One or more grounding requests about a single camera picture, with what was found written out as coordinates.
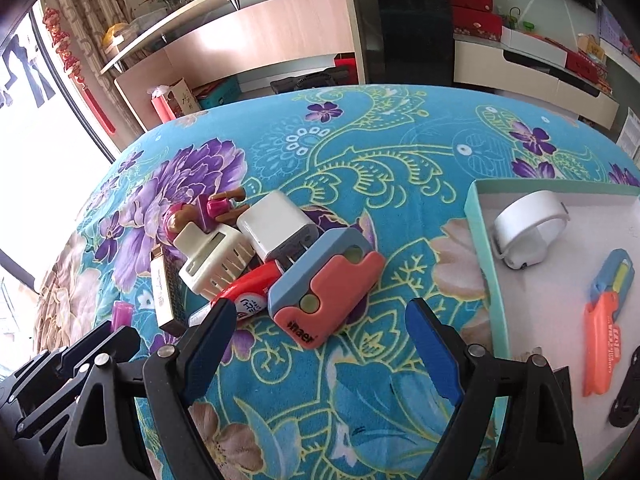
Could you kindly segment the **purple lighter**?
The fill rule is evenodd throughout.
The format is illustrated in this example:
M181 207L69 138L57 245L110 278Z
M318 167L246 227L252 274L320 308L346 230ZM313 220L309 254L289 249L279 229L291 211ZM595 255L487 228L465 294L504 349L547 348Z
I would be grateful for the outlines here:
M113 333L122 326L130 326L132 316L134 315L134 306L127 301L116 300L113 302L111 331Z

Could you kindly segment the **wooden curved shelf desk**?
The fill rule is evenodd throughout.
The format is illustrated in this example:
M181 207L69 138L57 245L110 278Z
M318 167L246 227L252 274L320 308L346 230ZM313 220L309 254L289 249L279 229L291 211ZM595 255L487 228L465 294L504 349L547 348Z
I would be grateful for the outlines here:
M149 90L190 87L265 66L352 53L368 79L357 0L194 0L137 36L104 66L144 130L160 124Z

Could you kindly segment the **red paper bag floor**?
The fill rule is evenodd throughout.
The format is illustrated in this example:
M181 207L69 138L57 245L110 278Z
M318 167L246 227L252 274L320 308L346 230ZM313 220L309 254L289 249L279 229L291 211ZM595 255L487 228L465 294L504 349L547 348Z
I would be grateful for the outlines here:
M152 107L162 124L191 115L202 109L183 78L173 84L160 84L149 90L148 93Z

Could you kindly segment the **white hair claw clip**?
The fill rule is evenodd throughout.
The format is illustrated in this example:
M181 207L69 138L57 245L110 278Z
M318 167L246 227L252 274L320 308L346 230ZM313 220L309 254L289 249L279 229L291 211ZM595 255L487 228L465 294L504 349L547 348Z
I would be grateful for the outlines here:
M207 300L214 300L237 280L255 255L248 238L226 224L206 234L190 222L174 245L186 257L180 278L191 292Z

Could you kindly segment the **white TV stand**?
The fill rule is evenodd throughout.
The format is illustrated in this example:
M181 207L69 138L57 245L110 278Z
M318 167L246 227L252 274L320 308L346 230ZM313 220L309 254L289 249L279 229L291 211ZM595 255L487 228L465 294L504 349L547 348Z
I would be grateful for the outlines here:
M564 68L489 42L454 40L454 81L486 87L551 104L576 116L611 129L620 107L588 81Z

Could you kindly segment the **gold patterned harmonica box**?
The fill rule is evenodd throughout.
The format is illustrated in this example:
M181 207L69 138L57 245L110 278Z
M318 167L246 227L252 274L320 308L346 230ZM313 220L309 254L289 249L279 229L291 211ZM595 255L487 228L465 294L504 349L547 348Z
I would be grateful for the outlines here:
M188 328L186 285L162 245L151 250L150 272L157 325L171 336L181 337Z

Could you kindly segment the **red gift bag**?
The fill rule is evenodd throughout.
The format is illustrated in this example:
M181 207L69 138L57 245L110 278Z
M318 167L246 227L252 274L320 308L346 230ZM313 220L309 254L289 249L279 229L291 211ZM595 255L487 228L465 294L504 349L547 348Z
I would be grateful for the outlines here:
M456 35L501 40L503 24L494 12L494 0L450 0L450 6Z

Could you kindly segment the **teal white tray box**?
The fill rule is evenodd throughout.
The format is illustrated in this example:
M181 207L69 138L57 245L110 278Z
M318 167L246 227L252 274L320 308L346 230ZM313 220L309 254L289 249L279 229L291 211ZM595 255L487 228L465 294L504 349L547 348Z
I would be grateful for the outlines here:
M542 263L513 271L492 253L489 229L503 209L539 190L558 196L570 220ZM476 180L464 212L488 286L495 356L515 359L541 348L552 367L568 367L585 476L599 478L634 430L612 426L608 413L639 345L639 286L631 285L616 321L622 351L611 387L591 396L582 393L585 307L591 282L612 250L622 248L633 262L639 260L638 188L571 180Z

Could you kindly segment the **floral blue tablecloth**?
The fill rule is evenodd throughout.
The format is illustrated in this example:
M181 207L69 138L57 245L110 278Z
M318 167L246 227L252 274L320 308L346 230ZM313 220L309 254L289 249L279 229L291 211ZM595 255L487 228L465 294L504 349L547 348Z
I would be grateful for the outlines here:
M380 279L322 346L259 313L231 337L191 414L228 479L413 479L451 415L405 326L421 298L490 344L485 280L464 215L478 179L635 186L637 165L590 127L455 88L307 90L204 110L150 130L91 179L42 283L36 347L67 347L132 307L140 356L171 343L154 312L150 257L172 206L244 188L288 196L320 235L358 232Z

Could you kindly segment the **white charger plug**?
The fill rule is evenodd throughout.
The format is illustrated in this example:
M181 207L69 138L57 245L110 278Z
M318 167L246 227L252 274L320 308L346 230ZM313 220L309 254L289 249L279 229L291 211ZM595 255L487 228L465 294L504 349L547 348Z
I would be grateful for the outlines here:
M263 262L275 261L283 270L319 237L318 226L281 191L272 191L250 206L236 226Z

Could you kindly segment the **teal storage crate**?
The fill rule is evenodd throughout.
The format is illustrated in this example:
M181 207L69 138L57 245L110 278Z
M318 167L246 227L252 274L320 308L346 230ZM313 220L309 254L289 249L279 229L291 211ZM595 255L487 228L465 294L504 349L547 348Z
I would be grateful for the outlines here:
M194 92L195 99L203 110L233 103L239 99L240 95L240 84L235 76L213 81Z

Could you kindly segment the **black bag on floor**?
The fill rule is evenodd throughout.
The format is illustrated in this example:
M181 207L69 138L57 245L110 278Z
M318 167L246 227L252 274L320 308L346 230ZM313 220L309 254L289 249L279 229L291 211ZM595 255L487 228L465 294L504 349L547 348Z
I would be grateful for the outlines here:
M349 82L347 67L330 67L321 72L309 73L295 77L286 77L270 82L270 89L275 94L299 90L339 86Z

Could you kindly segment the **black water dispenser cabinet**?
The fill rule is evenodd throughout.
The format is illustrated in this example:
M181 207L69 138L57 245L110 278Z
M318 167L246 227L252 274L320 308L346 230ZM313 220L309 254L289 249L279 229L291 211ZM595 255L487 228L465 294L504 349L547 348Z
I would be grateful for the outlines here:
M450 0L378 0L389 84L454 83Z

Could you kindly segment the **red stain remover bottle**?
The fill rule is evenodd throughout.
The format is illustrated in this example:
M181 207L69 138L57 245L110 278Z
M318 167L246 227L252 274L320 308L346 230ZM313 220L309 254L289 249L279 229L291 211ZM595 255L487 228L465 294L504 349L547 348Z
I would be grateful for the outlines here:
M234 303L238 321L265 310L269 289L280 278L281 270L275 261L269 261L236 276L230 266L224 264L193 272L186 264L179 275L191 292L208 300L208 304L190 315L189 325L195 326L204 321L210 308L221 299Z

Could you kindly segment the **red hanging ornament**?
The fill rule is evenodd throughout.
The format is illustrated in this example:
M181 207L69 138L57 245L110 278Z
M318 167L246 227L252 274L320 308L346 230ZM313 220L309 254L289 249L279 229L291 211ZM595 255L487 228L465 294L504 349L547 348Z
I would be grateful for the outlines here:
M60 11L46 6L43 11L42 24L51 37L54 52L63 63L64 73L73 81L73 84L100 126L109 136L114 136L116 132L114 125L88 88L85 77L82 74L82 65L79 58L76 58L72 50L70 50L70 35L62 29Z

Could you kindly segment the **pink doll figure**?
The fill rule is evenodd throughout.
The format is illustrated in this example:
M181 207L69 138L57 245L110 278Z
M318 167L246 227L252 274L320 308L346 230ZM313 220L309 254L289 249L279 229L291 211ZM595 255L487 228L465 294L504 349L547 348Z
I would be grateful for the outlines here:
M163 232L169 243L173 243L180 232L194 223L208 234L220 224L234 226L239 216L250 208L244 188L216 194L201 194L193 203L172 204L163 216Z

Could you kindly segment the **white smart band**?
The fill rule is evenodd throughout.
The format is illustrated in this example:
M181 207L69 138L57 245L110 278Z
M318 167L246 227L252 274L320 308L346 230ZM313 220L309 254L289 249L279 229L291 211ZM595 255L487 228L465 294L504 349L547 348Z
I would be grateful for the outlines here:
M564 232L570 214L548 190L522 196L503 209L489 230L494 256L511 270L542 263Z

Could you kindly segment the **long blue orange utility knife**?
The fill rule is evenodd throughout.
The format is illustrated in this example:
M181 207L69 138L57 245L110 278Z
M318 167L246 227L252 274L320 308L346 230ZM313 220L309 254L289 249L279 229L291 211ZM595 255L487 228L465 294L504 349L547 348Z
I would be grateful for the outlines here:
M617 318L634 281L634 264L623 248L605 258L589 289L585 306L585 375L582 395L610 390L614 368L622 355L622 334Z

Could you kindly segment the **beige curtain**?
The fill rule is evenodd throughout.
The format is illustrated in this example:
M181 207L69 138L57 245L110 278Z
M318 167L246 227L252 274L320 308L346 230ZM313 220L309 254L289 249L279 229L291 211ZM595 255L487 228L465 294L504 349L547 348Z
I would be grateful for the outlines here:
M140 136L143 128L117 90L115 77L109 72L101 73L107 63L102 46L104 35L113 25L132 19L127 0L58 0L58 3L86 60L85 66L96 78L98 96L107 99L115 116L135 138Z

